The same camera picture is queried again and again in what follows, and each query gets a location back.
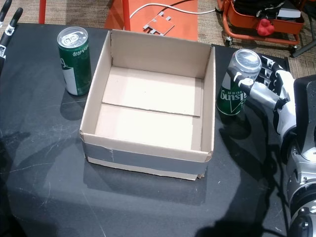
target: wheel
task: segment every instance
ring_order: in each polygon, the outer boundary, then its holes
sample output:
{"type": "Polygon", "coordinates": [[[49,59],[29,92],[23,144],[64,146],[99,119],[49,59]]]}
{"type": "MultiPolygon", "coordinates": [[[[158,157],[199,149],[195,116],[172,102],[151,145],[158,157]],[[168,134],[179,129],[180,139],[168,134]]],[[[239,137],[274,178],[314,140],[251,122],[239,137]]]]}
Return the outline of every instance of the wheel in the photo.
{"type": "Polygon", "coordinates": [[[296,50],[297,50],[297,45],[294,45],[291,47],[290,53],[293,54],[293,53],[295,53],[296,50]]]}
{"type": "Polygon", "coordinates": [[[225,46],[229,47],[233,44],[233,38],[227,36],[225,39],[225,46]]]}
{"type": "Polygon", "coordinates": [[[218,6],[215,7],[215,11],[216,11],[217,13],[223,13],[223,12],[224,12],[224,11],[221,11],[221,10],[218,8],[218,6]]]}

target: black bag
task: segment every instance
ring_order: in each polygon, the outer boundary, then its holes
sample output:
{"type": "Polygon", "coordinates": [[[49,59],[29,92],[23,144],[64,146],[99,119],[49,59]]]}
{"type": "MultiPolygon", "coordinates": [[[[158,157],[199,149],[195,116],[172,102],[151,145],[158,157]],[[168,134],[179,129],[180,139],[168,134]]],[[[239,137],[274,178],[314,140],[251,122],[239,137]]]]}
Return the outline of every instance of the black bag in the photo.
{"type": "Polygon", "coordinates": [[[244,15],[275,19],[284,0],[235,0],[235,10],[244,15]]]}

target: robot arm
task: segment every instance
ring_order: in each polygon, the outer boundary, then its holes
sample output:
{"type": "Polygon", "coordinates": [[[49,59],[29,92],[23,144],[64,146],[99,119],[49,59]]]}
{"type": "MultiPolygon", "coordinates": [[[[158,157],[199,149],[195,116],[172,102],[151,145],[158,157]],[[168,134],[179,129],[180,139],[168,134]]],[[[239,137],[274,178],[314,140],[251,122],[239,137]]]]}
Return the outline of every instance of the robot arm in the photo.
{"type": "Polygon", "coordinates": [[[285,152],[289,175],[290,237],[316,236],[316,76],[294,80],[276,62],[261,57],[262,80],[228,68],[231,79],[249,97],[274,113],[274,127],[285,152]]]}

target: soda can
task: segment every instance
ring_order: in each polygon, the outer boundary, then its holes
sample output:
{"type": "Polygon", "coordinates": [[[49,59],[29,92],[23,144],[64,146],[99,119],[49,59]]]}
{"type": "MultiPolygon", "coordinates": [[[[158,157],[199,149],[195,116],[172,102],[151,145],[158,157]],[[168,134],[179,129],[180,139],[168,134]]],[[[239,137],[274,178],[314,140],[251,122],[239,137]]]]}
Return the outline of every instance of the soda can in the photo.
{"type": "MultiPolygon", "coordinates": [[[[261,65],[258,54],[249,49],[237,50],[229,63],[229,67],[236,68],[244,77],[253,80],[257,79],[261,65]]],[[[246,93],[240,90],[226,72],[216,100],[217,109],[225,115],[236,115],[242,110],[246,98],[246,93]]]]}
{"type": "Polygon", "coordinates": [[[88,33],[81,27],[63,29],[57,37],[61,67],[67,91],[84,95],[91,84],[88,33]]]}

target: table surface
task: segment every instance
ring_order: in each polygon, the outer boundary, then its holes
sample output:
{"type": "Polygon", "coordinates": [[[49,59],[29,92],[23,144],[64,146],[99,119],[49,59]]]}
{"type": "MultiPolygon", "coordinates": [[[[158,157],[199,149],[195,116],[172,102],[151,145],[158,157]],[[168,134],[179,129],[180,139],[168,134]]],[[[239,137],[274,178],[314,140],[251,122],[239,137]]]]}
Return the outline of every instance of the table surface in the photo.
{"type": "MultiPolygon", "coordinates": [[[[187,181],[86,161],[86,96],[65,90],[56,37],[20,24],[0,78],[1,228],[28,237],[286,235],[278,137],[258,105],[222,120],[205,177],[187,181]]],[[[107,31],[86,28],[94,72],[107,31]]],[[[217,90],[233,48],[216,47],[217,90]]]]}

